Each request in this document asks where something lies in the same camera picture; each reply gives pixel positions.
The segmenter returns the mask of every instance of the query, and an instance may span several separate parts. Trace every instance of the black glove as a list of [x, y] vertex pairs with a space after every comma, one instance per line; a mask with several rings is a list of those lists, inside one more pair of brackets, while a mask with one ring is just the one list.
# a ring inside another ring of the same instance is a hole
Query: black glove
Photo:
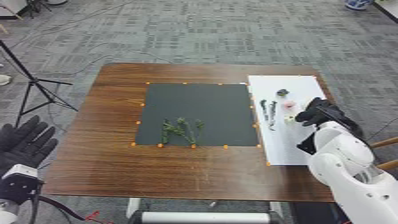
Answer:
[[302, 126], [320, 125], [327, 121], [336, 121], [353, 136], [362, 139], [364, 133], [355, 121], [345, 116], [345, 112], [339, 110], [339, 107], [316, 97], [307, 105], [305, 111], [298, 113], [295, 117], [297, 122], [304, 122]]
[[298, 113], [295, 117], [297, 122], [304, 122], [302, 126], [309, 126], [316, 124], [316, 126], [330, 121], [330, 118], [325, 116], [325, 113], [320, 111], [320, 109], [327, 111], [332, 117], [343, 118], [345, 112], [339, 110], [339, 107], [330, 104], [327, 100], [321, 100], [320, 97], [316, 97], [307, 105], [305, 111]]
[[0, 130], [0, 178], [16, 164], [37, 168], [48, 157], [59, 141], [51, 139], [55, 128], [48, 130], [46, 128], [48, 124], [41, 122], [39, 116], [32, 117], [18, 129], [11, 124], [3, 125]]

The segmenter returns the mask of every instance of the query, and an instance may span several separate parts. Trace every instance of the black mat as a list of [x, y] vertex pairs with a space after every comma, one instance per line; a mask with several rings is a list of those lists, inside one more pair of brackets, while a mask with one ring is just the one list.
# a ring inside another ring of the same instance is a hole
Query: black mat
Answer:
[[[183, 117], [195, 129], [195, 120], [204, 122], [199, 145], [256, 146], [252, 128], [250, 98], [245, 85], [151, 84], [146, 93], [146, 107], [135, 142], [154, 145], [162, 141], [162, 124]], [[170, 145], [188, 145], [185, 139], [170, 136]]]

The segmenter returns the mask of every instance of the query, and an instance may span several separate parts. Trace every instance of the shoe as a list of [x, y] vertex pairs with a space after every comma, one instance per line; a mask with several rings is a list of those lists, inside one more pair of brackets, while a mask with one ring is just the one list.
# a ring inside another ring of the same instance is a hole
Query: shoe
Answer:
[[5, 86], [11, 82], [11, 77], [7, 75], [0, 75], [0, 86]]

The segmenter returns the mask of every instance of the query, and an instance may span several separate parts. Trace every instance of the gray carpet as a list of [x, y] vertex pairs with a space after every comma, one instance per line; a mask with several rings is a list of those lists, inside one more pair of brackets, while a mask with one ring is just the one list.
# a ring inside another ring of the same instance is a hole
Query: gray carpet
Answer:
[[[112, 62], [304, 64], [321, 72], [337, 105], [366, 136], [398, 117], [398, 26], [373, 7], [366, 12], [350, 11], [337, 0], [71, 0], [53, 13], [43, 11], [34, 19], [2, 24], [11, 34], [0, 37], [28, 70], [39, 77], [75, 83], [60, 87], [59, 93], [76, 106], [101, 65]], [[0, 87], [5, 123], [16, 119], [27, 79], [2, 58], [0, 63], [0, 72], [14, 78]], [[43, 102], [35, 94], [32, 105]], [[51, 114], [67, 130], [73, 111], [51, 106], [35, 114], [48, 122]], [[398, 122], [371, 141], [394, 136]], [[398, 149], [385, 147], [375, 154], [378, 161], [387, 161]], [[124, 223], [126, 199], [60, 200], [82, 212], [99, 210], [115, 223]], [[162, 207], [176, 202], [151, 203]], [[195, 202], [176, 204], [183, 205], [179, 209], [201, 210]], [[231, 207], [259, 209], [249, 202]], [[43, 209], [48, 216], [37, 223], [66, 223], [60, 213]]]

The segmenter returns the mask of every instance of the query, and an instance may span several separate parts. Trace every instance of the wooden table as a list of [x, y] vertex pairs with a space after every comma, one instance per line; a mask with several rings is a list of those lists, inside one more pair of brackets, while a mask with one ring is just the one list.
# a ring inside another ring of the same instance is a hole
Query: wooden table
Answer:
[[330, 202], [307, 167], [266, 166], [263, 148], [131, 146], [147, 82], [240, 83], [247, 75], [313, 75], [307, 66], [110, 64], [103, 67], [44, 193], [55, 195]]

